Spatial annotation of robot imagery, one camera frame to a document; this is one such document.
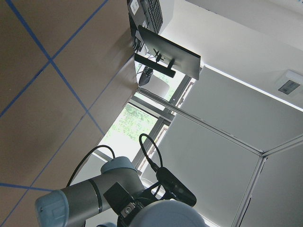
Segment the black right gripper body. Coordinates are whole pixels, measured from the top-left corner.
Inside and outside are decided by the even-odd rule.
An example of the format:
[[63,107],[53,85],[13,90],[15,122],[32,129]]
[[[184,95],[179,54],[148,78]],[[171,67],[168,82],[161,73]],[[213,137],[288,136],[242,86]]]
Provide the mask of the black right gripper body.
[[134,217],[152,200],[142,193],[131,195],[120,183],[113,184],[104,194],[111,209],[118,215],[116,227],[130,226]]

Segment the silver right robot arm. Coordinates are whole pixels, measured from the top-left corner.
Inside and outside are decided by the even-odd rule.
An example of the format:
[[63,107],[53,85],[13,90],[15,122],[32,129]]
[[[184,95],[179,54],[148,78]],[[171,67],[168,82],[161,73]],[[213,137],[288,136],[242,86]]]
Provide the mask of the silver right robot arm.
[[142,206],[153,200],[144,193],[137,170],[127,157],[116,157],[101,167],[99,176],[52,191],[35,201],[41,227],[82,227],[87,219],[111,208],[104,193],[119,183]]

